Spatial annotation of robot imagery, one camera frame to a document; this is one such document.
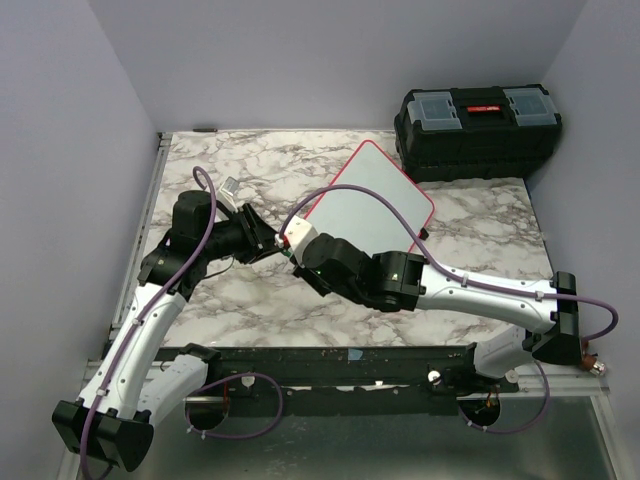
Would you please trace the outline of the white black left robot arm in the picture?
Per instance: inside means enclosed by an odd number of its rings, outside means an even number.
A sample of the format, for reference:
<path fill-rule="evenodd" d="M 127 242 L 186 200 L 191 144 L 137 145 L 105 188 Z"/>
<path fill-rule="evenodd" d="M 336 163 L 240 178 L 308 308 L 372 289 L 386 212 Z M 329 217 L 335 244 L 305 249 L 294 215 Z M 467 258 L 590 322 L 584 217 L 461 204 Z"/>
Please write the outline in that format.
<path fill-rule="evenodd" d="M 75 401 L 61 401 L 52 422 L 69 451 L 137 469 L 155 427 L 184 397 L 214 393 L 222 380 L 220 352 L 183 347 L 174 364 L 145 380 L 171 324 L 205 279 L 210 262 L 228 257 L 252 264 L 277 253 L 276 231 L 250 204 L 230 210 L 207 191 L 186 191 L 173 207 L 172 223 L 144 259 L 131 309 L 97 372 Z"/>

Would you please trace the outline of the pink framed whiteboard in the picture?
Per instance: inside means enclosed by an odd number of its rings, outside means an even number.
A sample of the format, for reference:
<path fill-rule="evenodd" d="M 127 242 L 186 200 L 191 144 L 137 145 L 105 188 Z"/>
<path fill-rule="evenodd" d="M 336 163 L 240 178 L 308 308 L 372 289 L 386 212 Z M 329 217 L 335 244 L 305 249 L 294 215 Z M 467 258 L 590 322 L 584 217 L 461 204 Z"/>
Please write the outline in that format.
<path fill-rule="evenodd" d="M 331 181 L 364 187 L 388 201 L 414 234 L 435 211 L 432 199 L 376 143 L 363 141 Z M 317 232 L 343 238 L 368 255 L 410 252 L 412 236 L 381 201 L 354 190 L 333 190 L 314 201 L 305 219 Z"/>

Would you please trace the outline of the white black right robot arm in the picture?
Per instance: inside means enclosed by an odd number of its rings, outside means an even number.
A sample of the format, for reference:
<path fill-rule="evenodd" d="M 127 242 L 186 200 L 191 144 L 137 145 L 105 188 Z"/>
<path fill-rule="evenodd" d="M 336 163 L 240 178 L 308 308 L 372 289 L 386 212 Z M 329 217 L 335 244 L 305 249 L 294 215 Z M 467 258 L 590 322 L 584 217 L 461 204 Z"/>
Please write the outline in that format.
<path fill-rule="evenodd" d="M 337 294 L 381 312 L 454 311 L 500 320 L 509 329 L 471 345 L 460 379 L 480 392 L 508 371 L 534 360 L 578 366 L 583 360 L 574 300 L 560 299 L 551 281 L 501 279 L 489 290 L 479 276 L 443 275 L 426 258 L 389 251 L 368 255 L 348 241 L 309 231 L 287 232 L 295 275 L 320 295 Z"/>

